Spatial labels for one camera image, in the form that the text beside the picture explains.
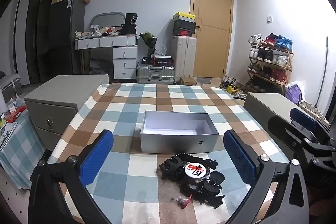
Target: silver suitcase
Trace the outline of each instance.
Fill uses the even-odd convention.
[[[174,83],[174,67],[153,67],[139,65],[136,70],[136,81],[140,84],[168,84]]]

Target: drawer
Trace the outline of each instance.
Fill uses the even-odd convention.
[[[74,107],[55,106],[28,100],[26,100],[26,105],[29,116],[36,127],[61,135],[76,115]]]
[[[100,38],[84,39],[75,41],[75,49],[83,50],[86,48],[99,48]]]
[[[114,69],[136,69],[137,59],[136,58],[120,58],[113,60]]]
[[[114,69],[115,79],[136,79],[137,69]]]
[[[62,135],[36,127],[37,134],[46,149],[53,151]]]
[[[136,58],[137,57],[137,47],[122,47],[113,49],[113,59],[114,58]]]
[[[101,37],[100,47],[127,46],[127,37]]]
[[[127,46],[135,46],[136,42],[136,37],[127,37]]]

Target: blue checkered tablecloth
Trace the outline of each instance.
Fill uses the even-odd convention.
[[[0,150],[0,164],[18,189],[30,189],[29,178],[42,157],[45,147],[25,109],[16,119],[17,125]]]
[[[181,195],[179,185],[162,180],[158,172],[158,165],[172,155],[141,152],[140,129],[146,110],[209,113],[220,136],[213,152],[195,155],[218,162],[216,171],[226,178],[222,183],[223,205],[214,209],[193,200],[181,210],[172,201]],[[113,224],[217,224],[228,220],[250,188],[223,146],[223,135],[229,129],[234,129],[257,154],[265,153],[274,161],[288,162],[265,130],[226,91],[127,83],[100,86],[71,121],[48,162],[63,162],[70,155],[79,155],[103,129],[113,132],[114,145],[87,189]],[[70,211],[81,221],[67,188],[65,185],[61,188]],[[266,205],[273,193],[271,188]]]

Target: white drawer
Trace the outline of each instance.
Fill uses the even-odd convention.
[[[99,38],[83,39],[75,41],[75,49],[99,48]]]
[[[137,59],[136,58],[119,58],[113,60],[114,69],[136,69]]]
[[[113,59],[115,58],[136,58],[137,47],[121,47],[113,49]]]
[[[101,37],[100,47],[127,46],[127,37]]]
[[[114,79],[136,79],[137,69],[114,69]]]
[[[136,41],[136,37],[127,37],[127,46],[135,46]]]

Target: blue gripper pad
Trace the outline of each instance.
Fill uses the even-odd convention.
[[[231,131],[232,130],[228,130],[224,134],[224,147],[228,152],[243,182],[254,186],[256,182],[256,166],[250,160],[246,152],[242,149],[241,145],[233,136]]]
[[[316,123],[313,118],[310,118],[304,112],[298,110],[297,108],[293,108],[289,113],[291,119],[300,125],[302,125],[305,129],[309,131],[314,131],[316,128]]]
[[[86,157],[84,162],[81,164],[79,179],[84,187],[95,180],[95,177],[113,146],[112,132],[109,130],[103,130],[101,134],[103,132],[105,132],[104,136],[99,139],[93,149],[89,152],[89,155]]]

